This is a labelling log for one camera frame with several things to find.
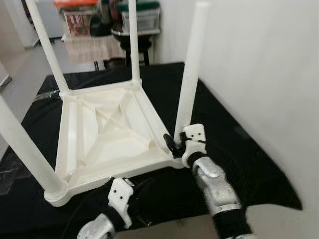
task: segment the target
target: black stool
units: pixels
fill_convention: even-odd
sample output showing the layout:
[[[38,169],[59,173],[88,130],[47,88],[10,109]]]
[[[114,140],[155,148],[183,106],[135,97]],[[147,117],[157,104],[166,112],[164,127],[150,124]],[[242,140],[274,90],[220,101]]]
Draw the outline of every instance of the black stool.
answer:
[[[139,53],[143,53],[144,55],[144,64],[146,66],[150,65],[149,60],[149,51],[148,49],[152,46],[152,43],[148,39],[140,39],[138,37],[139,42]],[[131,44],[129,41],[121,42],[121,48],[126,51],[126,66],[131,65]]]

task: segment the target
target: black cloth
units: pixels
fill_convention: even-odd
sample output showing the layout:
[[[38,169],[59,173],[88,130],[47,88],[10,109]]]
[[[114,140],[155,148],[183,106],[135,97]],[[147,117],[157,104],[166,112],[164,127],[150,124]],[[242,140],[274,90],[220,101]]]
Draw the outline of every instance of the black cloth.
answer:
[[[183,68],[183,63],[141,67],[143,89],[171,135]],[[130,77],[128,68],[65,75],[71,89],[126,81]],[[48,76],[39,94],[56,89],[53,76]],[[38,101],[32,104],[22,122],[53,168],[61,109],[60,99]],[[197,86],[192,123],[204,124],[208,156],[224,168],[244,209],[261,203],[301,208],[282,171],[201,81]],[[17,158],[10,148],[3,160],[9,158]],[[139,175],[131,181],[139,184],[149,178],[153,179],[152,183],[139,196],[139,213],[153,225],[207,213],[202,193],[189,169],[164,168]],[[32,176],[17,179],[11,191],[0,196],[0,238],[59,238],[70,215],[88,193],[76,195],[66,205],[55,208],[44,200],[43,189]],[[106,192],[97,192],[87,198],[70,224],[66,238],[76,238],[80,228],[100,214],[106,196]],[[145,226],[134,216],[133,221],[133,228]]]

